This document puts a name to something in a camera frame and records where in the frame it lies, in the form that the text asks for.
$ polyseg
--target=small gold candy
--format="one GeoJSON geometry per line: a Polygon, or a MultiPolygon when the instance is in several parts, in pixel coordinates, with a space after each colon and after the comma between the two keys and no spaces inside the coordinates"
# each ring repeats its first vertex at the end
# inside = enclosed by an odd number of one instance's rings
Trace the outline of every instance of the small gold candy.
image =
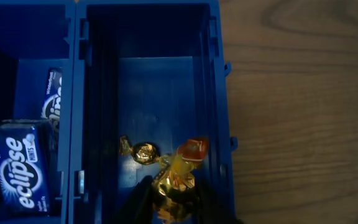
{"type": "Polygon", "coordinates": [[[121,155],[131,155],[134,160],[143,165],[153,164],[159,159],[157,149],[149,143],[138,143],[131,147],[126,136],[119,139],[119,152],[121,155]]]}

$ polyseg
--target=wood grain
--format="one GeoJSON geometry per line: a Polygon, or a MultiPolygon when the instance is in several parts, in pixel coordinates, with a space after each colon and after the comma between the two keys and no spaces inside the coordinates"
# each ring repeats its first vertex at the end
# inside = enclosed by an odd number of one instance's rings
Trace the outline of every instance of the wood grain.
{"type": "Polygon", "coordinates": [[[221,1],[237,216],[358,224],[358,0],[221,1]]]}

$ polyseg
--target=blue container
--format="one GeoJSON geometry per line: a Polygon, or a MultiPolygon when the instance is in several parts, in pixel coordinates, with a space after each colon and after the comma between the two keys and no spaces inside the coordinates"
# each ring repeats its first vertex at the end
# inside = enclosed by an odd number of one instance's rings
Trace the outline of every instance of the blue container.
{"type": "Polygon", "coordinates": [[[80,0],[76,10],[69,223],[103,223],[157,174],[117,155],[124,134],[161,154],[209,136],[201,175],[234,212],[218,1],[80,0]]]}
{"type": "Polygon", "coordinates": [[[50,67],[62,67],[63,86],[58,150],[61,196],[49,217],[12,217],[2,202],[0,223],[65,223],[70,155],[71,87],[75,3],[58,0],[0,0],[0,120],[40,119],[50,67]]]}

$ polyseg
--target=blue plastic bin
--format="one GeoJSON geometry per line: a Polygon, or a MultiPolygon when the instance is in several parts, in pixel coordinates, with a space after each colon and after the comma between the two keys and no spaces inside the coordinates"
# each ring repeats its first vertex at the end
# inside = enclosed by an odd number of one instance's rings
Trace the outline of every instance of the blue plastic bin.
{"type": "Polygon", "coordinates": [[[228,73],[218,1],[80,0],[69,223],[103,223],[138,182],[157,174],[158,164],[118,156],[124,134],[133,143],[154,142],[161,154],[209,136],[201,172],[234,212],[228,73]]]}
{"type": "Polygon", "coordinates": [[[63,68],[58,176],[63,182],[49,217],[13,217],[2,202],[0,223],[66,223],[75,4],[0,1],[0,120],[40,119],[50,67],[63,68]]]}

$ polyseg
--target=bin compartment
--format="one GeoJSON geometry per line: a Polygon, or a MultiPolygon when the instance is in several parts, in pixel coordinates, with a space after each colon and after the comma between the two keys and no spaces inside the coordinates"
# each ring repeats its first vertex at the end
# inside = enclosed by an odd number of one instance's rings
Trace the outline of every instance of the bin compartment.
{"type": "MultiPolygon", "coordinates": [[[[69,223],[107,223],[138,182],[158,173],[158,164],[118,156],[122,135],[133,144],[154,143],[161,155],[189,138],[209,137],[201,173],[231,196],[231,159],[220,160],[230,152],[229,132],[221,139],[218,126],[223,98],[228,127],[225,87],[216,95],[216,80],[225,85],[219,8],[211,7],[78,4],[72,138],[82,141],[71,144],[69,223]]],[[[153,223],[161,223],[156,214],[153,223]]]]}
{"type": "MultiPolygon", "coordinates": [[[[63,84],[61,105],[61,118],[70,120],[67,114],[71,113],[73,60],[69,57],[68,37],[70,19],[73,18],[67,16],[66,7],[64,4],[0,4],[0,121],[12,118],[40,119],[51,67],[62,67],[63,82],[67,81],[70,86],[65,93],[66,85],[63,84]]],[[[67,123],[60,127],[60,138],[67,138],[70,127],[67,123]]],[[[62,141],[59,145],[57,177],[68,173],[70,148],[67,142],[62,141]]],[[[67,191],[68,180],[64,182],[58,185],[64,186],[67,191]]],[[[64,193],[64,189],[56,192],[52,200],[54,208],[49,217],[18,217],[4,206],[0,190],[0,223],[63,223],[65,218],[61,217],[65,217],[66,206],[62,204],[67,203],[67,192],[64,193]]]]}

